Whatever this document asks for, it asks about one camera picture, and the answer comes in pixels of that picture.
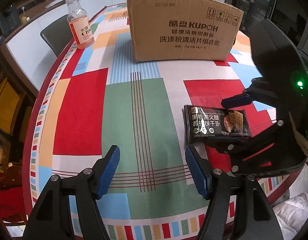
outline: biscuit package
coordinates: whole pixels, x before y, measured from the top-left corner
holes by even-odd
[[[186,143],[226,138],[251,138],[244,110],[184,106]]]

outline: pink beverage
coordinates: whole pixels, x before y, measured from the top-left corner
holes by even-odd
[[[85,49],[95,42],[87,13],[81,7],[79,0],[66,0],[66,3],[69,10],[67,20],[77,47],[78,49]]]

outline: colorful tablecloth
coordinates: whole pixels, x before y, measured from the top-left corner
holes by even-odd
[[[112,240],[174,240],[196,236],[208,201],[196,191],[185,161],[182,108],[221,107],[260,76],[247,36],[239,32],[226,61],[135,63],[126,4],[107,7],[91,22],[95,43],[68,45],[39,92],[24,149],[24,197],[30,213],[52,174],[74,176],[118,145],[121,160],[108,194],[97,202]],[[245,109],[252,135],[275,122],[275,109]],[[214,168],[230,174],[228,155],[197,145]],[[297,174],[261,179],[270,201]],[[74,231],[82,236],[75,197]],[[230,199],[228,222],[233,220]]]

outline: brown cardboard box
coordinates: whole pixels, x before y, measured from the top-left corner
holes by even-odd
[[[127,0],[136,61],[225,60],[243,11],[215,0]]]

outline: bottle label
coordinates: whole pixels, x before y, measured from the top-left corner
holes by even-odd
[[[93,38],[93,33],[87,17],[79,21],[69,23],[69,26],[77,44],[85,43]]]

